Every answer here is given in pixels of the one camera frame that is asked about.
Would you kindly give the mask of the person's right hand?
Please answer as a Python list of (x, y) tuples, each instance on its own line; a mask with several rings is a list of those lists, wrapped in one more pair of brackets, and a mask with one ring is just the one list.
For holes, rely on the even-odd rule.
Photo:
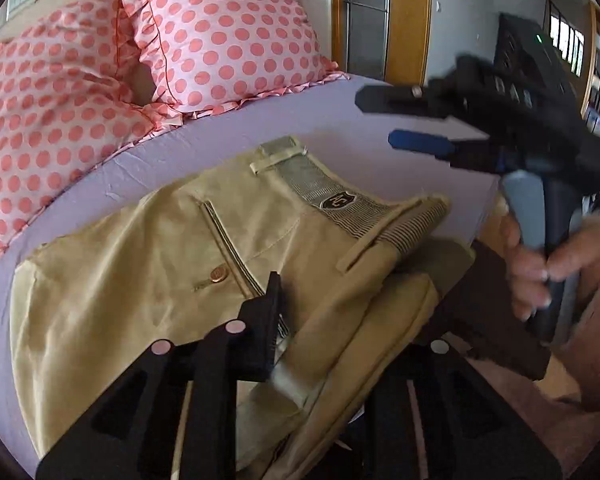
[(550, 283), (579, 277), (577, 298), (592, 298), (600, 288), (600, 217), (588, 217), (549, 256), (522, 244), (520, 227), (510, 214), (501, 221), (501, 234), (514, 315), (522, 322), (552, 303)]

